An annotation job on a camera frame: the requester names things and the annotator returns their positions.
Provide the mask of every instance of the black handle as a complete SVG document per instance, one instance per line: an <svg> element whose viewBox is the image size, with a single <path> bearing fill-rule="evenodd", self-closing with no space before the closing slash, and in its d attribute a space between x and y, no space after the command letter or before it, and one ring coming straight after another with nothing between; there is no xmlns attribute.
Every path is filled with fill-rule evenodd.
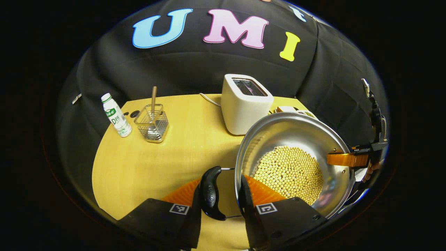
<svg viewBox="0 0 446 251"><path fill-rule="evenodd" d="M217 177L221 173L220 166L207 170L200 181L200 201L203 212L212 219L224 221L226 216L219 210L219 190Z"/></svg>

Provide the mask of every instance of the power cord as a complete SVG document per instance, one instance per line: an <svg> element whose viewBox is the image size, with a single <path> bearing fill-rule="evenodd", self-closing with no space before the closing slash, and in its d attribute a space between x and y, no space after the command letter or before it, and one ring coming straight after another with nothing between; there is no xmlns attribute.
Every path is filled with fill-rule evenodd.
<svg viewBox="0 0 446 251"><path fill-rule="evenodd" d="M220 106L219 104L215 103L214 101L210 100L210 98L206 97L206 95L204 95L203 93L199 93L201 96L203 96L203 98L205 98L207 101L215 104L216 106Z"/></svg>

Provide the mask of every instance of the human hand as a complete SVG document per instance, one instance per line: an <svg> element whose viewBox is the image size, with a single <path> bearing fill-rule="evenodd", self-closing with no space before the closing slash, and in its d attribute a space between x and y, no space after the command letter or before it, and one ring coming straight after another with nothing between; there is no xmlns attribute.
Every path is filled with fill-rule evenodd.
<svg viewBox="0 0 446 251"><path fill-rule="evenodd" d="M381 160L378 163L375 163L373 165L369 165L367 167L367 173L364 175L364 178L363 178L362 182L365 183L367 180L369 180L370 177L372 176L373 171L377 170L377 169L380 169L383 163L384 163L384 159Z"/></svg>

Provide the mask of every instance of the wire basket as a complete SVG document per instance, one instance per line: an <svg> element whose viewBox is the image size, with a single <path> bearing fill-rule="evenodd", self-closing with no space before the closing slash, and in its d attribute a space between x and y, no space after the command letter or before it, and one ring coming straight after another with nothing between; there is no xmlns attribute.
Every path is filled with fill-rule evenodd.
<svg viewBox="0 0 446 251"><path fill-rule="evenodd" d="M153 113L152 116L152 105L146 105L141 109L134 122L146 141L161 143L169 128L169 121L162 104L155 104Z"/></svg>

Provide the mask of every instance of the bottle cap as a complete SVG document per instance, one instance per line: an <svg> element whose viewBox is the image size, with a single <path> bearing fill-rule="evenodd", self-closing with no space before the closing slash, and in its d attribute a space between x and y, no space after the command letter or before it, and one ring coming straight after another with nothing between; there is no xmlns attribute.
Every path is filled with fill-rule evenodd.
<svg viewBox="0 0 446 251"><path fill-rule="evenodd" d="M102 103L105 103L107 101L109 101L112 98L112 96L110 95L110 93L105 93L102 97L101 97L101 101Z"/></svg>

